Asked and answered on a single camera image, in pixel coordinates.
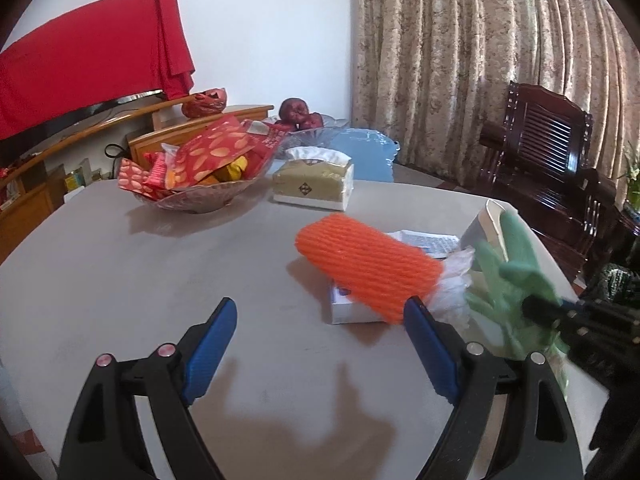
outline green glove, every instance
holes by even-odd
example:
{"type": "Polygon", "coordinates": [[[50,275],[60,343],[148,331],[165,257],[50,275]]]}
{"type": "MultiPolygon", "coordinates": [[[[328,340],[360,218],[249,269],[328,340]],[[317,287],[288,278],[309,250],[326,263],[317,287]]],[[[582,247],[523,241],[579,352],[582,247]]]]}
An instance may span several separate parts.
{"type": "Polygon", "coordinates": [[[553,285],[540,270],[529,236],[517,216],[503,212],[500,227],[508,261],[503,261],[485,240],[475,245],[475,263],[482,270],[486,291],[468,292],[467,303],[501,326],[506,357],[522,360],[530,352],[542,351],[552,362],[561,386],[566,385],[566,378],[558,366],[562,350],[558,334],[539,327],[522,315],[522,301],[531,294],[552,303],[559,304],[560,301],[553,285]]]}

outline silver screw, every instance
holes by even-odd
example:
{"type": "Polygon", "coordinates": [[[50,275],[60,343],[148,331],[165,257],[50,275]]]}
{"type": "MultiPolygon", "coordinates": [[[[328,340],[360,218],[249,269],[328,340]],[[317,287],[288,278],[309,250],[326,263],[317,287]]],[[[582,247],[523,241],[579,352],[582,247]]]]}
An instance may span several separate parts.
{"type": "Polygon", "coordinates": [[[109,366],[111,364],[111,361],[113,361],[113,357],[111,357],[109,354],[102,354],[100,357],[98,357],[95,360],[95,363],[99,367],[105,367],[105,366],[109,366]]]}
{"type": "Polygon", "coordinates": [[[480,343],[476,343],[475,341],[466,345],[466,351],[471,355],[482,355],[484,352],[484,347],[480,343]]]}
{"type": "Polygon", "coordinates": [[[171,343],[167,343],[166,345],[162,345],[158,349],[158,355],[160,357],[171,357],[173,354],[175,354],[175,346],[172,345],[171,343]]]}
{"type": "Polygon", "coordinates": [[[546,359],[540,352],[533,352],[533,354],[531,354],[531,360],[537,365],[543,365],[546,359]]]}

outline curtain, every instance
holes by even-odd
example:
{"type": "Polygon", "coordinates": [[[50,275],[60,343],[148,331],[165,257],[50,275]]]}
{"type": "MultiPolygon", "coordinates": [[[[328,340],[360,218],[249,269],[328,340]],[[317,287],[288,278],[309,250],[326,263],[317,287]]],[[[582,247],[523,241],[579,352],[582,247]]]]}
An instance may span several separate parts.
{"type": "Polygon", "coordinates": [[[605,176],[625,170],[625,139],[638,149],[640,55],[606,0],[357,7],[353,121],[399,141],[401,163],[473,186],[482,123],[502,122],[510,80],[540,84],[593,114],[588,164],[605,176]]]}

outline television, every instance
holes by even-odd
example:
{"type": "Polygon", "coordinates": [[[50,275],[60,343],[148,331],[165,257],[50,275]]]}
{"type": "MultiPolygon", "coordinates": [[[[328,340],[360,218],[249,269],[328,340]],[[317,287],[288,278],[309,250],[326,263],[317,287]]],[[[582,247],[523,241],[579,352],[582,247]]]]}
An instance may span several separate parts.
{"type": "Polygon", "coordinates": [[[46,121],[45,123],[38,124],[28,130],[24,130],[19,134],[0,140],[0,168],[10,166],[25,153],[40,144],[43,140],[54,136],[73,124],[77,124],[80,121],[84,121],[89,117],[107,110],[113,110],[119,105],[129,103],[143,97],[148,97],[150,95],[161,96],[161,94],[161,90],[152,90],[149,92],[141,92],[139,94],[111,99],[110,101],[86,106],[84,108],[78,108],[78,110],[67,112],[66,114],[46,121]]]}

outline gray tabletop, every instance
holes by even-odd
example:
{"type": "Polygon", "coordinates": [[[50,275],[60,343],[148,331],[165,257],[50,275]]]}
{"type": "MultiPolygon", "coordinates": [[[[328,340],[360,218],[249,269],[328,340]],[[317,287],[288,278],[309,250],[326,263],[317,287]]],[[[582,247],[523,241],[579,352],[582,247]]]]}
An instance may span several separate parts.
{"type": "MultiPolygon", "coordinates": [[[[484,200],[356,182],[348,214],[386,232],[461,235],[484,200]]],[[[450,406],[402,327],[326,323],[327,279],[293,245],[301,227],[325,214],[270,202],[267,182],[220,212],[190,216],[143,205],[111,181],[93,184],[38,227],[0,266],[0,359],[52,458],[96,356],[146,356],[229,296],[238,329],[191,410],[229,479],[415,478],[450,406]]],[[[531,237],[558,293],[574,298],[531,237]]],[[[472,325],[476,333],[465,338],[498,342],[495,326],[472,325]]],[[[605,398],[570,368],[583,449],[605,398]]],[[[139,407],[158,477],[171,478],[148,407],[139,407]]],[[[483,459],[489,454],[481,450],[483,459]]]]}

